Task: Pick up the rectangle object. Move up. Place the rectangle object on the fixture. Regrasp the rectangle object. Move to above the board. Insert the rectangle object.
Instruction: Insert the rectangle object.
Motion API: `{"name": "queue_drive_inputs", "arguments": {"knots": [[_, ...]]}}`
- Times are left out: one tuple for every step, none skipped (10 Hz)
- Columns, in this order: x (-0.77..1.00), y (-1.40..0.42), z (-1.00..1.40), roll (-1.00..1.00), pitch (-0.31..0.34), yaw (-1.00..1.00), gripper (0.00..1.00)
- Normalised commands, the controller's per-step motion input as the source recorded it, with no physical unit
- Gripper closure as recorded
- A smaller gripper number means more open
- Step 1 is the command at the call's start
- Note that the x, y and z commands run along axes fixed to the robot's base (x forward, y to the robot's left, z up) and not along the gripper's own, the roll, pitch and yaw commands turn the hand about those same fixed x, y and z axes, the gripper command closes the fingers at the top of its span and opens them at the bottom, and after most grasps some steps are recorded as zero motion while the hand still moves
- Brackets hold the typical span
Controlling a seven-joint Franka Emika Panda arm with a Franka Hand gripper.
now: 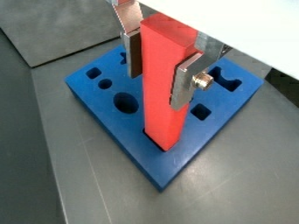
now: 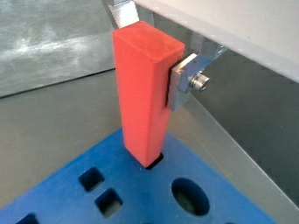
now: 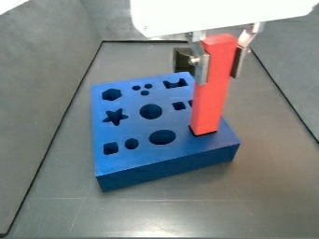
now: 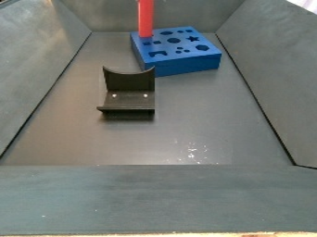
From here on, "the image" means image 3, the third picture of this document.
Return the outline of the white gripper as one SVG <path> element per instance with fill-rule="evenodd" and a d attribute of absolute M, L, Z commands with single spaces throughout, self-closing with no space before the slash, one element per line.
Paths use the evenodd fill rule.
<path fill-rule="evenodd" d="M 210 54 L 202 45 L 206 33 L 195 31 L 251 23 L 238 38 L 231 71 L 231 77 L 238 78 L 263 21 L 309 15 L 318 4 L 319 0 L 130 0 L 133 23 L 146 37 L 189 32 L 189 63 L 199 85 L 209 81 Z"/>

